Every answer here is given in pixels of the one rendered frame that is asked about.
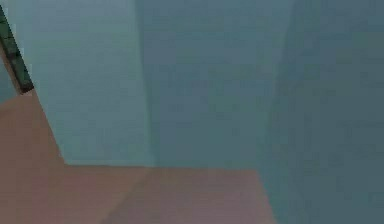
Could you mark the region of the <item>dark green door frame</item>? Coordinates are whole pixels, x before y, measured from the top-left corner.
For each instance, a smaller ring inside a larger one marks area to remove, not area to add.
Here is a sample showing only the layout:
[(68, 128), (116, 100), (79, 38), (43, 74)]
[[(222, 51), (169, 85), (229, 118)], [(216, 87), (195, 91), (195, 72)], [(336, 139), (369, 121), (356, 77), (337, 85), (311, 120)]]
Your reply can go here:
[(7, 20), (5, 11), (0, 5), (0, 56), (5, 68), (19, 94), (29, 92), (34, 88), (21, 51), (16, 43)]

